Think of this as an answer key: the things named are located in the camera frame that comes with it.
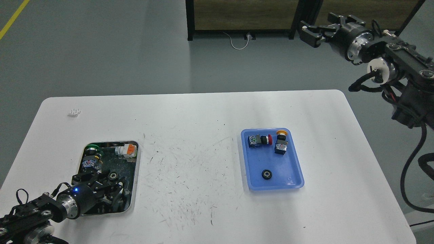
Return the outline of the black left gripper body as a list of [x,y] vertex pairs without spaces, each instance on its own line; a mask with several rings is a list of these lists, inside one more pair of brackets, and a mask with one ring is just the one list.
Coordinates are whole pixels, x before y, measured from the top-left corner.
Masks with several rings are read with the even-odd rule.
[[71,184],[56,196],[56,201],[66,210],[66,217],[76,219],[83,215],[102,215],[113,212],[104,212],[102,198],[115,187],[115,181],[109,179],[102,183]]

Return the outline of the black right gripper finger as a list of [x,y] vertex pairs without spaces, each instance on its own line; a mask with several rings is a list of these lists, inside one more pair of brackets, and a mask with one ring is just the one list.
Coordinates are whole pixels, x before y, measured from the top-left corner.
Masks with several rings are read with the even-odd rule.
[[328,43],[334,36],[334,25],[314,26],[305,21],[300,21],[298,33],[304,43],[313,48],[318,48],[322,43]]
[[346,24],[360,25],[360,19],[354,15],[338,15],[335,13],[328,13],[327,21],[330,23],[329,27],[342,27]]

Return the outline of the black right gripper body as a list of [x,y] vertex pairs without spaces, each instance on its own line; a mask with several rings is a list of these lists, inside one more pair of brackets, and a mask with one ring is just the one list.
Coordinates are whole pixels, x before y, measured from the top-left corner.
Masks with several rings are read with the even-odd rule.
[[334,36],[328,42],[332,50],[352,63],[363,63],[363,53],[367,45],[374,39],[373,31],[365,27],[366,22],[360,19],[360,25],[346,24],[334,28]]

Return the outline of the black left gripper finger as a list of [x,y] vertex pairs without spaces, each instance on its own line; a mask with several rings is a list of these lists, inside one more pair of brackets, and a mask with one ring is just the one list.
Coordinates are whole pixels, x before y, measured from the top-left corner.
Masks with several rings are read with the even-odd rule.
[[103,198],[104,212],[124,212],[131,205],[129,182],[118,182]]
[[72,176],[71,184],[85,183],[92,185],[96,182],[102,183],[107,179],[108,174],[109,170],[86,169]]

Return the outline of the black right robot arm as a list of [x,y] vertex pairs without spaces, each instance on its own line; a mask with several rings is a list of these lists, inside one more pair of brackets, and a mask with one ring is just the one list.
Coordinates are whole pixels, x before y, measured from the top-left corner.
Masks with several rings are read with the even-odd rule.
[[329,13],[327,26],[299,23],[299,35],[313,48],[328,43],[352,65],[367,64],[367,73],[353,82],[350,92],[381,93],[394,111],[392,119],[408,128],[434,126],[433,58],[424,57],[416,46],[381,29],[371,29],[354,15]]

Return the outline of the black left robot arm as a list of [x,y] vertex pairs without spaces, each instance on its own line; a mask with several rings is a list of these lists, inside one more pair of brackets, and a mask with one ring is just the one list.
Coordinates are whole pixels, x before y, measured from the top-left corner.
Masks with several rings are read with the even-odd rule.
[[85,215],[124,212],[131,203],[132,191],[126,177],[111,170],[88,169],[72,176],[32,201],[21,201],[1,218],[2,244],[65,244],[53,236],[52,221],[60,223]]

